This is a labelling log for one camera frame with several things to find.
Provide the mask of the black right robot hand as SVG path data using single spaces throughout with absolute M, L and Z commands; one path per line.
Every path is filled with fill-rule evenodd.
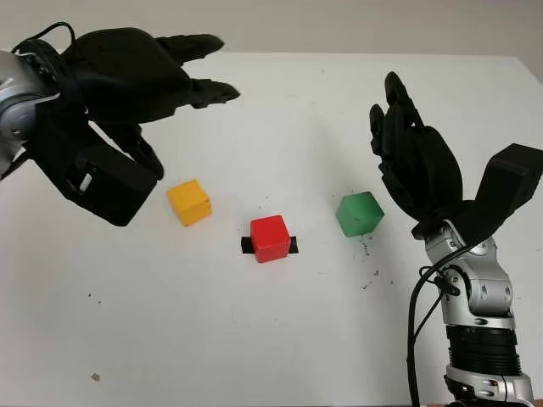
M 436 129 L 423 123 L 394 71 L 386 75 L 384 90 L 388 109 L 375 104 L 369 113 L 371 148 L 381 159 L 378 168 L 391 198 L 417 222 L 413 236 L 424 239 L 462 203 L 462 174 L 453 152 Z

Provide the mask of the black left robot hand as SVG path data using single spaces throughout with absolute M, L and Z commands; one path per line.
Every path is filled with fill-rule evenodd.
M 205 109 L 239 97 L 233 86 L 190 77 L 183 65 L 223 47 L 211 34 L 153 37 L 137 28 L 93 31 L 63 52 L 89 118 L 124 153 L 157 179 L 164 167 L 143 139 L 141 126 L 190 105 Z

